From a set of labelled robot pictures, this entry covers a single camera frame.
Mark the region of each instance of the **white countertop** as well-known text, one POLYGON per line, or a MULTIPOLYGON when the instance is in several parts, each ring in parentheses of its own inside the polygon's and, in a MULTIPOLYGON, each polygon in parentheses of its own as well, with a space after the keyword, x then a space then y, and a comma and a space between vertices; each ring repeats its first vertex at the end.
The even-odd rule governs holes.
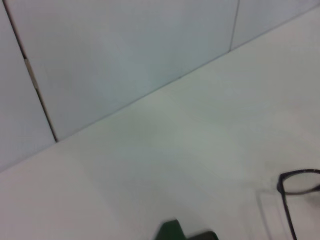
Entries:
MULTIPOLYGON (((172 218, 290 239, 275 185, 320 168, 319 29, 316 8, 2 172, 0 239, 151 240, 172 218)), ((320 207, 296 204, 311 236, 320 207)))

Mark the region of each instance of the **white tile wall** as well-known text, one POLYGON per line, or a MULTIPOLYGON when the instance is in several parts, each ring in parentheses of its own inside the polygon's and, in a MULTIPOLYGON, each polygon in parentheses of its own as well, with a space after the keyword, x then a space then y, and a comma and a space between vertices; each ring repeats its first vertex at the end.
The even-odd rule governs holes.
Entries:
POLYGON ((1 2, 0 172, 54 142, 1 2))
POLYGON ((226 53, 237 0, 8 5, 61 140, 226 53))
POLYGON ((239 1, 232 49, 320 3, 320 0, 239 1))

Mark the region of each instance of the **eyeglasses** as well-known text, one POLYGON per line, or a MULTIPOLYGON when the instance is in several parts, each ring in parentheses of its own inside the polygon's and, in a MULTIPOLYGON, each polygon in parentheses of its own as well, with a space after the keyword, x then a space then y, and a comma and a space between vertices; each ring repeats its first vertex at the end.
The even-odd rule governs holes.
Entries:
POLYGON ((279 176, 276 189, 282 196, 284 211, 293 240, 297 240, 287 205, 287 196, 304 195, 320 191, 320 170, 303 169, 282 173, 279 176))

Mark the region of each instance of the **green object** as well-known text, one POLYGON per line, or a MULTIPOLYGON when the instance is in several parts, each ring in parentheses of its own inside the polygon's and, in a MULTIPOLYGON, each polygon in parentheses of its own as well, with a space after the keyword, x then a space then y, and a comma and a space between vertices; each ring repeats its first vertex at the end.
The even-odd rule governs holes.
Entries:
POLYGON ((218 240, 213 231, 186 238, 178 220, 167 221, 160 227, 155 240, 218 240))

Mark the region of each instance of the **black eyeglass frame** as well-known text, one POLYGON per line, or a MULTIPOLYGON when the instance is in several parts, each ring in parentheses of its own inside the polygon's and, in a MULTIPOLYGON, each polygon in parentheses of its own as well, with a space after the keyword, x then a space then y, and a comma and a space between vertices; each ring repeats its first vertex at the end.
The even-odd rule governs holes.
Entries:
POLYGON ((300 192, 285 192, 285 188, 284 188, 284 181, 294 175, 298 175, 298 174, 304 174, 304 173, 315 173, 315 174, 320 174, 320 170, 318 169, 302 169, 302 170, 295 170, 295 171, 289 171, 289 172, 285 172, 280 174, 279 179, 278 179, 278 183, 276 185, 276 189, 278 190, 278 192, 281 194, 282 196, 282 201, 283 201, 283 207, 284 207, 284 211, 285 211, 285 215, 286 215, 286 219, 288 221, 289 224, 289 228, 291 231, 291 235, 293 237, 293 240, 297 240, 297 236, 296 236, 296 232, 294 229, 294 226, 292 224, 292 220, 291 220, 291 216, 290 216, 290 212, 289 212, 289 208, 287 205, 287 198, 286 195, 289 196, 296 196, 296 195, 303 195, 303 194, 308 194, 308 193, 312 193, 312 192, 317 192, 320 191, 320 184, 314 188, 311 189, 307 189, 305 191, 300 191, 300 192))

